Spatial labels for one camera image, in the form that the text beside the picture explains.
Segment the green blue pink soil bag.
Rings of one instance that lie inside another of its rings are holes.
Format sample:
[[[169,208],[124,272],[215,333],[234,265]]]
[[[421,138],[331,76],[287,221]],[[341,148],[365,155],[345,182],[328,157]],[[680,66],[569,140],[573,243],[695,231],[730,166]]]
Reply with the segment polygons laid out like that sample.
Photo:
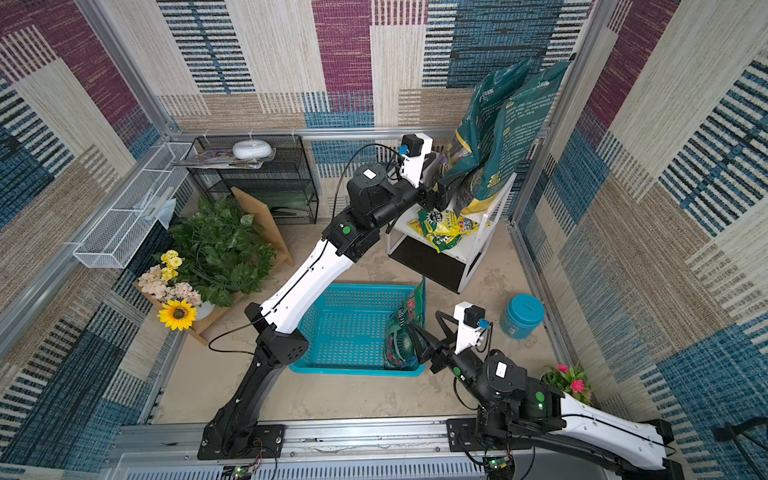
[[[417,347],[411,325],[425,326],[426,282],[422,280],[389,316],[385,328],[384,365],[388,370],[415,371],[419,366]]]

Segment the green yellow fertilizer bag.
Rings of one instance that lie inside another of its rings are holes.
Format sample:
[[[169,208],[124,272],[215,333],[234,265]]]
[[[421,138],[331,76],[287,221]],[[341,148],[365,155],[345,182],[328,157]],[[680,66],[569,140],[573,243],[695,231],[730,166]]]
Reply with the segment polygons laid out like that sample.
[[[465,221],[452,211],[418,211],[418,223],[422,235],[438,252],[455,248],[465,233]]]

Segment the dark green soil bag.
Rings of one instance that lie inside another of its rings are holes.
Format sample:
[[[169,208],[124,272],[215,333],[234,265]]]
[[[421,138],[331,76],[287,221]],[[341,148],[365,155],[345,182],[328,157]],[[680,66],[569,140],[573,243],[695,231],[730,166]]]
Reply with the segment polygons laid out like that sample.
[[[523,86],[502,103],[493,131],[490,155],[456,194],[455,211],[483,212],[526,158],[570,67],[561,61],[526,77]]]
[[[502,103],[523,86],[530,70],[531,61],[524,60],[489,73],[474,88],[468,110],[443,150],[449,158],[449,170],[458,176],[453,193],[468,182],[490,155]]]

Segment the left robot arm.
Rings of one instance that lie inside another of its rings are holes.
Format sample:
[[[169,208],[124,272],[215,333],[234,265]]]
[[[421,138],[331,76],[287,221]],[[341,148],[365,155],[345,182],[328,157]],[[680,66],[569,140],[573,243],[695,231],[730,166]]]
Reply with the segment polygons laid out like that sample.
[[[436,159],[434,153],[402,157],[395,181],[383,164],[358,168],[347,183],[348,206],[323,230],[306,261],[269,299],[246,307],[258,333],[251,363],[232,398],[204,427],[198,459],[243,459],[257,450],[261,406],[280,374],[309,349],[298,329],[300,320],[327,287],[379,241],[382,228],[392,228],[411,207],[428,207],[438,199],[423,181]]]

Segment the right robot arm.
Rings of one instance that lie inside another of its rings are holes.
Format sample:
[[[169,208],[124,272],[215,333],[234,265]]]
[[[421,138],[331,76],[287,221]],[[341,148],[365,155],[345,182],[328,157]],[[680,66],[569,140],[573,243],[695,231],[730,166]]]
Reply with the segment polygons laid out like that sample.
[[[591,462],[622,479],[683,478],[682,466],[671,457],[669,422],[613,416],[529,376],[499,349],[479,355],[475,345],[493,332],[483,315],[477,306],[465,309],[461,319],[437,312],[441,338],[408,327],[419,363],[434,373],[450,371],[477,403],[474,418],[448,421],[451,450],[545,450]]]

